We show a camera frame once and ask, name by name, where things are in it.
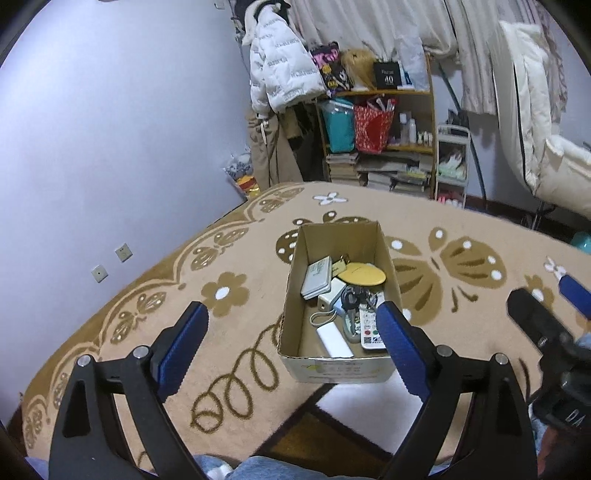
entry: white power bank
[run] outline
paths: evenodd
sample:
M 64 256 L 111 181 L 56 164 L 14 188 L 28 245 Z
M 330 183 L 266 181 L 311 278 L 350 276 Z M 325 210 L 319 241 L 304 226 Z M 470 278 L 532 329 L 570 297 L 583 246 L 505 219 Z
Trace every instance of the white power bank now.
M 318 327 L 316 332 L 331 358 L 353 357 L 353 352 L 334 322 Z

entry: blue gripper pad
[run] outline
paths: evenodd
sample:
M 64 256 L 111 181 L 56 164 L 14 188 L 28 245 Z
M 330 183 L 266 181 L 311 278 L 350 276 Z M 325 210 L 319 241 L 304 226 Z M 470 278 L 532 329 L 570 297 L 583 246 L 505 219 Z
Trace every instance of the blue gripper pad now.
M 570 275 L 562 277 L 558 284 L 560 294 L 587 320 L 591 320 L 591 293 Z
M 408 392 L 426 402 L 430 395 L 427 365 L 409 335 L 411 327 L 408 320 L 394 303 L 386 302 L 378 308 L 375 321 L 379 335 Z M 408 328 L 404 329 L 401 322 L 407 324 Z
M 152 376 L 158 383 L 158 397 L 164 402 L 178 392 L 209 325 L 207 307 L 191 302 L 177 323 L 164 329 L 152 348 Z

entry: remote control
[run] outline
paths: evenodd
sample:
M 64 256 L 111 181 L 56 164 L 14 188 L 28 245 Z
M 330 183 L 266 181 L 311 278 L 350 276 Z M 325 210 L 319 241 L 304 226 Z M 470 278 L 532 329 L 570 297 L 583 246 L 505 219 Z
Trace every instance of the remote control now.
M 380 292 L 377 306 L 383 302 L 384 294 Z M 359 306 L 359 316 L 361 317 L 361 346 L 366 350 L 384 350 L 386 346 L 375 324 L 375 310 L 362 303 Z

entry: wall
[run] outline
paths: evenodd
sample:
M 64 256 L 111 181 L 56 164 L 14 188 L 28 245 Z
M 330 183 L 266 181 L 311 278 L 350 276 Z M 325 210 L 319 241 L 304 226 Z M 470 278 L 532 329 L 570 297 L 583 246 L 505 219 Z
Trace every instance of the wall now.
M 567 110 L 561 120 L 561 134 L 577 145 L 583 141 L 591 143 L 591 75 L 584 66 L 579 54 L 561 28 L 553 21 L 553 33 L 563 57 L 564 72 L 569 88 Z M 448 60 L 443 63 L 450 77 L 456 95 L 462 98 L 462 73 Z M 447 119 L 448 108 L 455 111 L 451 96 L 443 79 L 434 68 L 433 89 L 436 96 L 437 121 Z M 470 129 L 474 137 L 476 151 L 480 159 L 488 198 L 498 202 L 535 212 L 539 202 L 521 186 L 511 171 L 503 154 L 497 118 L 491 115 L 471 115 Z M 476 170 L 472 165 L 468 193 L 481 196 Z M 563 209 L 557 209 L 552 218 L 581 230 L 591 229 L 591 223 L 580 216 Z
M 52 0 L 0 69 L 2 421 L 94 312 L 241 202 L 220 169 L 244 149 L 249 103 L 229 17 L 198 0 Z

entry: black bag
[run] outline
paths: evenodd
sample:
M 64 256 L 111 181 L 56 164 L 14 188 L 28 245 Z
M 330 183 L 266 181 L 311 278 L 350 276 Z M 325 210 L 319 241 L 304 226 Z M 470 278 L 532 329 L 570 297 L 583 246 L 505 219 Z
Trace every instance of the black bag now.
M 236 5 L 234 6 L 234 16 L 240 22 L 240 25 L 242 26 L 242 31 L 246 30 L 246 26 L 244 24 L 246 18 L 246 9 L 249 6 L 251 6 L 251 4 L 253 4 L 254 2 L 255 0 L 236 0 Z M 287 17 L 287 10 L 291 8 L 291 5 L 285 2 L 284 0 L 269 0 L 268 2 L 263 2 L 263 4 L 256 9 L 255 18 L 258 19 L 258 14 L 261 13 L 263 7 L 275 4 L 281 4 L 281 10 L 277 12 L 277 15 L 279 15 L 283 20 L 289 23 L 289 19 Z
M 396 90 L 402 86 L 400 65 L 397 61 L 374 63 L 374 73 L 378 90 Z

